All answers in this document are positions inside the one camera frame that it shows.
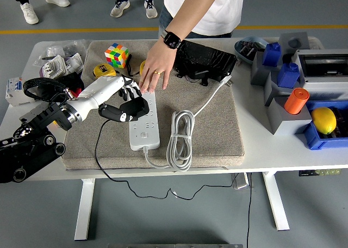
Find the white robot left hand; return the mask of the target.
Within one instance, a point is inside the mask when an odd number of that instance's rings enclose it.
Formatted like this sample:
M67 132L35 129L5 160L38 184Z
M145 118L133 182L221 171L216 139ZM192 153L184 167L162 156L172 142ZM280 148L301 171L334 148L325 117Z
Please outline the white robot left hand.
M79 122L82 122L87 118L90 110L98 109L102 103L110 99L119 90L122 90L126 96L133 96L134 92L142 96L137 83L132 78L103 76L85 88L76 100L70 101L67 108L76 116Z

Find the person's left hand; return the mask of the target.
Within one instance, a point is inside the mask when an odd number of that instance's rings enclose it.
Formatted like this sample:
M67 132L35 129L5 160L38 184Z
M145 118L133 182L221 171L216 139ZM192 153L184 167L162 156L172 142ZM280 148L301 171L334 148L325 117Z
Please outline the person's left hand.
M163 78L162 89L165 90L176 57L176 49L169 48L163 38L159 38L147 54L145 66L139 82L142 93L155 91L160 77Z

